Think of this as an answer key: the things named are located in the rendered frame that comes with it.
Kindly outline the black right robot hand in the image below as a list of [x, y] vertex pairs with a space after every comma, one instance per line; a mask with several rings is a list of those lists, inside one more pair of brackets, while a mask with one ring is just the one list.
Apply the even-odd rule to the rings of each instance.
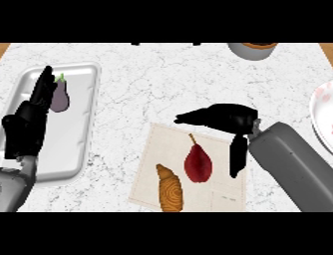
[[214, 104], [176, 115], [173, 122], [204, 126], [233, 134], [229, 145], [229, 176], [236, 178], [245, 167], [247, 136], [254, 135], [260, 123], [257, 110], [239, 104]]

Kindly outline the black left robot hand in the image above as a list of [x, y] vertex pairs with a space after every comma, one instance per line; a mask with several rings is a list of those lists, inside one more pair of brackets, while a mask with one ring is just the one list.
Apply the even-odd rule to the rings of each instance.
[[40, 74], [28, 101], [23, 101], [13, 115], [1, 119], [4, 129], [4, 158], [37, 156], [42, 146], [47, 113], [56, 90], [51, 67], [47, 66]]

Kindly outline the red pear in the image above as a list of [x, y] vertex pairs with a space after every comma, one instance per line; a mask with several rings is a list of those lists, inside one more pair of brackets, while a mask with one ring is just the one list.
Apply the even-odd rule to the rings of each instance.
[[207, 182], [211, 175], [211, 160], [192, 134], [187, 135], [192, 146], [183, 160], [183, 171], [189, 180], [195, 183]]

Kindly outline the beige placemat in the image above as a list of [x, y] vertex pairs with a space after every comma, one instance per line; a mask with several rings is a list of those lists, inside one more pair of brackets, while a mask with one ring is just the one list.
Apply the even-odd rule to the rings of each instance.
[[244, 211], [245, 170], [229, 176], [224, 140], [152, 124], [128, 201], [161, 210], [170, 198], [183, 211]]

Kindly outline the silver metal tray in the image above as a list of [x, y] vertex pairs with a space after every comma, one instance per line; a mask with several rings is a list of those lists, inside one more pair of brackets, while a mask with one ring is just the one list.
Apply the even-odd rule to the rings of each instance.
[[[100, 65], [94, 62], [50, 64], [53, 75], [63, 74], [69, 107], [47, 114], [42, 147], [38, 154], [37, 185], [65, 185], [85, 168], [99, 90]], [[13, 114], [22, 101], [29, 99], [42, 66], [32, 66], [19, 74], [0, 114]], [[4, 159], [4, 132], [0, 122], [0, 166], [20, 168], [14, 160]]]

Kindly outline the purple eggplant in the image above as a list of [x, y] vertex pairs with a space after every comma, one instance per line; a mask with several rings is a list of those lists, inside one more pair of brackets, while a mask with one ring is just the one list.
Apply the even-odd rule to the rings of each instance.
[[54, 80], [57, 85], [53, 92], [53, 99], [50, 104], [50, 110], [54, 113], [63, 112], [69, 107], [69, 95], [66, 92], [66, 80], [63, 76], [59, 76]]

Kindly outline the brown croissant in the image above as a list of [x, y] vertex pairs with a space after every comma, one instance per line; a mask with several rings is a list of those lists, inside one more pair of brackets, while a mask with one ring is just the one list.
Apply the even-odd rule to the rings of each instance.
[[162, 212], [181, 211], [181, 188], [177, 176], [161, 164], [156, 165], [159, 177], [159, 205]]

